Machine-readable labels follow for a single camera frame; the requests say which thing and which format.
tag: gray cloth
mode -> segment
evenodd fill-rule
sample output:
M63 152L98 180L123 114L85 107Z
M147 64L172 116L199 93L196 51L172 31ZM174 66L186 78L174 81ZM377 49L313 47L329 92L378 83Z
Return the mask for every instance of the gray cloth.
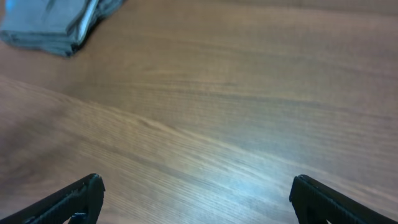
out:
M87 32L117 10L123 0L20 0L7 12L0 39L9 45L68 57Z

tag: folded gray fabric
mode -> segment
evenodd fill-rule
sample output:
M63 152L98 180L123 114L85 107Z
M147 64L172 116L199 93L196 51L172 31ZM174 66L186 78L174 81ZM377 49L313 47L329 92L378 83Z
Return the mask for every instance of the folded gray fabric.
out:
M20 0L6 13L0 39L17 47L69 57L123 0Z

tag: table surface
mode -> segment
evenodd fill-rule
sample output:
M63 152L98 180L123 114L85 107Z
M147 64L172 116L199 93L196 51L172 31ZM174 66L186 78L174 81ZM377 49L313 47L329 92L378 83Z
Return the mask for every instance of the table surface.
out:
M383 1L130 0L72 58L1 43L0 217L96 172L99 223L297 223L299 174L398 220Z

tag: wooden table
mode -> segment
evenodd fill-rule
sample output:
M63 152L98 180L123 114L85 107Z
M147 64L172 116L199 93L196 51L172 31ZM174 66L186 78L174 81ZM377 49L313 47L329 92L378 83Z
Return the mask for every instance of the wooden table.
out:
M1 43L0 217L96 172L99 223L297 223L299 174L398 220L384 1L130 0L72 58Z

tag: wood grain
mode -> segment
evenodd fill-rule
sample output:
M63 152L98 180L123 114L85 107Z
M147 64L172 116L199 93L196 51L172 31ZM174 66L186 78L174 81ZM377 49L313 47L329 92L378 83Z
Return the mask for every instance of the wood grain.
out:
M346 11L356 13L375 13L384 15L398 15L398 2L395 0L331 0L331 1L316 1L316 0L302 0L303 7L310 7L315 9L326 9L332 11Z
M298 174L398 220L398 18L270 5L128 1L70 59L0 44L0 217L97 172L100 223L296 223Z

